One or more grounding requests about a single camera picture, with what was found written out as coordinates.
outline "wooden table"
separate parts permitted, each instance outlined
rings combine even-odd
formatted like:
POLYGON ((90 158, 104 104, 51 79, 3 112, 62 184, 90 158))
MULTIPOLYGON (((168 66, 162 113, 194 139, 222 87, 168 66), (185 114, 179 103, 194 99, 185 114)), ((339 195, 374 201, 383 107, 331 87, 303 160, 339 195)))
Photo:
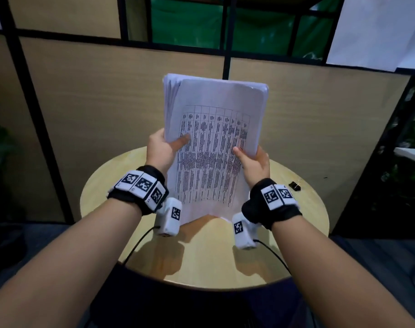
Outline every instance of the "wooden table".
MULTIPOLYGON (((106 200, 107 190, 127 171, 145 164, 146 147, 134 149, 107 161, 90 176, 80 199, 81 216, 106 200)), ((270 160, 271 178, 279 184, 299 182, 302 190, 291 191, 305 218, 325 235, 329 218, 323 201, 297 174, 270 160)), ((154 225, 154 214, 144 216, 123 253, 122 262, 154 225)), ((259 228, 259 239, 281 255, 273 235, 259 228)), ((289 276, 279 260, 265 247, 239 250, 232 225, 206 215, 180 227, 176 237, 153 236, 150 232, 130 257, 127 267, 150 278, 204 290, 236 290, 264 286, 289 276)))

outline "paper stack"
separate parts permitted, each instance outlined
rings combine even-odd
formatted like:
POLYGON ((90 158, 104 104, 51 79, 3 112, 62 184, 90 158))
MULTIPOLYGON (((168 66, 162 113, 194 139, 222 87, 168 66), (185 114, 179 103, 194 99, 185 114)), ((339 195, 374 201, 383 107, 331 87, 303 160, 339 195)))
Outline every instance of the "paper stack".
POLYGON ((207 214, 231 221, 249 192, 232 148, 256 153, 268 86, 176 74, 163 85, 165 139, 191 135, 168 171, 170 196, 183 203, 180 223, 207 214))

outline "cubicle partition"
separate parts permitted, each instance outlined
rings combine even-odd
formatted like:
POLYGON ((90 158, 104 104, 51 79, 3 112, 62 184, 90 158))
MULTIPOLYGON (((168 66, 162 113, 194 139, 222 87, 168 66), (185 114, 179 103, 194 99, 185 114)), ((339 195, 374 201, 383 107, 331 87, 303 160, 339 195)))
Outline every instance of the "cubicle partition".
POLYGON ((175 72, 268 84, 260 144, 314 187, 333 229, 410 79, 324 58, 242 55, 231 50, 231 21, 219 49, 156 44, 142 12, 149 0, 8 1, 0 0, 0 124, 20 146, 6 175, 30 220, 79 220, 89 176, 164 125, 162 78, 175 72), (138 25, 127 25, 130 16, 138 25))

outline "white controller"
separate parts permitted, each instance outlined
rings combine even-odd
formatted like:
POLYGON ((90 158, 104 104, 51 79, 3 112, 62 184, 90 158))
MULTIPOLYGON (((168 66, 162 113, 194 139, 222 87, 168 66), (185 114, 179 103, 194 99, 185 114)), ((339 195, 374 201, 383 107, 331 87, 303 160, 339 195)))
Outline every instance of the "white controller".
POLYGON ((256 248, 253 240, 259 239, 257 231, 261 224, 251 223, 241 212, 233 215, 232 224, 236 247, 241 250, 256 248))
POLYGON ((154 233, 163 237, 177 235, 180 230, 181 212, 182 202, 176 198, 168 197, 162 207, 156 212, 154 226, 159 226, 160 228, 154 229, 154 233))

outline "black binder clip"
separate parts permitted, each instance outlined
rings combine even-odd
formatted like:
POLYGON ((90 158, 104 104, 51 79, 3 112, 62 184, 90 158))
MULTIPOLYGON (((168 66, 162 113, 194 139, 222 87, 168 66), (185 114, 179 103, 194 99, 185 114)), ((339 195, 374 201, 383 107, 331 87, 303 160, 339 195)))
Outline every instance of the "black binder clip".
POLYGON ((294 191, 300 191, 302 188, 296 182, 291 182, 288 184, 294 191))

